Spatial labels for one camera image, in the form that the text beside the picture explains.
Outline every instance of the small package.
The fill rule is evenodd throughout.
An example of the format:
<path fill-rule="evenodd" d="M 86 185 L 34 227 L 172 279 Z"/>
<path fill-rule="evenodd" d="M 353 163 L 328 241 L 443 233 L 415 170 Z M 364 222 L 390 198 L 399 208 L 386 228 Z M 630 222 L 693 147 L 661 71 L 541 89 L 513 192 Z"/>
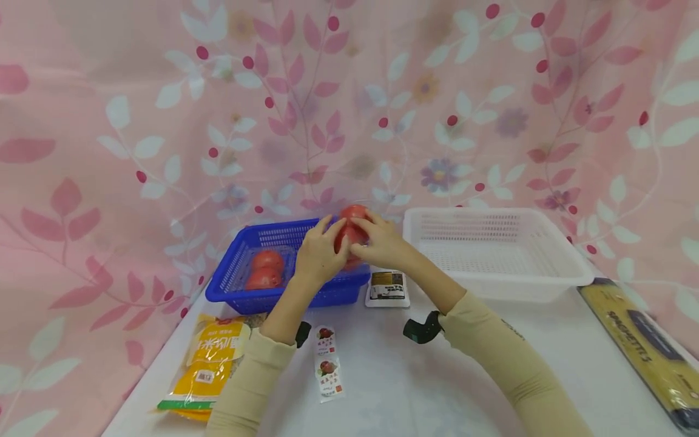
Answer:
<path fill-rule="evenodd" d="M 340 359 L 338 357 L 335 329 L 328 326 L 314 328 L 314 363 L 315 376 L 320 391 L 320 403 L 344 397 L 342 378 L 340 377 Z"/>
<path fill-rule="evenodd" d="M 158 410 L 207 422 L 211 408 L 243 358 L 253 328 L 266 314 L 219 319 L 199 315 L 182 368 Z"/>
<path fill-rule="evenodd" d="M 370 308 L 407 308 L 410 297 L 405 287 L 405 274 L 397 270 L 371 267 L 371 280 L 364 305 Z"/>

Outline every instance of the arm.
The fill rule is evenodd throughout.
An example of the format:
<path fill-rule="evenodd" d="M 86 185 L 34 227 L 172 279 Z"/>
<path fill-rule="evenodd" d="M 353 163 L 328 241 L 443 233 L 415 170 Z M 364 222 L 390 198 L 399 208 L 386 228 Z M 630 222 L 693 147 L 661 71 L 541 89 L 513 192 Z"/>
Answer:
<path fill-rule="evenodd" d="M 422 288 L 443 314 L 445 338 L 493 378 L 529 436 L 592 436 L 550 367 L 524 338 L 405 242 L 392 224 L 369 216 L 373 223 L 353 221 L 369 235 L 370 246 L 352 245 L 350 251 L 376 266 L 403 271 Z"/>
<path fill-rule="evenodd" d="M 245 357 L 211 411 L 206 437 L 254 437 L 267 398 L 296 351 L 296 332 L 313 297 L 347 262 L 349 243 L 333 248 L 345 221 L 327 231 L 331 217 L 311 229 L 296 256 L 296 273 L 259 330 L 252 332 Z"/>

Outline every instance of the plastic basket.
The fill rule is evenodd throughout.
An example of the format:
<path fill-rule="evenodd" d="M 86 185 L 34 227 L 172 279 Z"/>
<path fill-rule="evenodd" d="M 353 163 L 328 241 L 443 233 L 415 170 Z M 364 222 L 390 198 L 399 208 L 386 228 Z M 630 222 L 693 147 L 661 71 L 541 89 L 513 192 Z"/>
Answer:
<path fill-rule="evenodd" d="M 240 230 L 206 287 L 207 300 L 225 302 L 242 315 L 271 311 L 294 274 L 296 251 L 301 246 L 303 237 L 318 220 L 260 224 Z M 277 250 L 284 258 L 282 287 L 246 290 L 244 286 L 251 273 L 250 262 L 256 252 L 265 249 Z M 310 306 L 316 308 L 354 303 L 359 297 L 360 289 L 366 285 L 369 278 L 367 264 L 353 271 L 342 271 L 320 289 Z"/>
<path fill-rule="evenodd" d="M 403 237 L 459 284 L 489 299 L 551 301 L 594 279 L 556 225 L 530 208 L 411 208 Z"/>

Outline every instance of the plastic bag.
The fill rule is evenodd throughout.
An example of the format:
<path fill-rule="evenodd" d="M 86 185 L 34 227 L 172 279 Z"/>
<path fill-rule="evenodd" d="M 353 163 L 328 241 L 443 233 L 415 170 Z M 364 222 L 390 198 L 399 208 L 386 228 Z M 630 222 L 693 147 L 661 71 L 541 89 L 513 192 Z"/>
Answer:
<path fill-rule="evenodd" d="M 266 318 L 267 314 L 233 319 L 199 315 L 182 368 L 157 409 L 207 422 L 213 404 L 240 365 L 253 328 Z"/>

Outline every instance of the person's left hand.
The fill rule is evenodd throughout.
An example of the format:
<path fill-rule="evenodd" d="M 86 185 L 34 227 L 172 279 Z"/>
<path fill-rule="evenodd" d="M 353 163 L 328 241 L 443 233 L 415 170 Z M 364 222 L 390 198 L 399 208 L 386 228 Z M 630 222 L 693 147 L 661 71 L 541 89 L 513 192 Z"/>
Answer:
<path fill-rule="evenodd" d="M 332 215 L 322 218 L 309 230 L 296 254 L 294 277 L 316 288 L 314 292 L 338 274 L 347 263 L 350 254 L 350 242 L 347 237 L 343 238 L 340 253 L 335 253 L 335 238 L 345 225 L 346 219 L 338 220 L 326 231 L 325 228 L 332 218 Z"/>

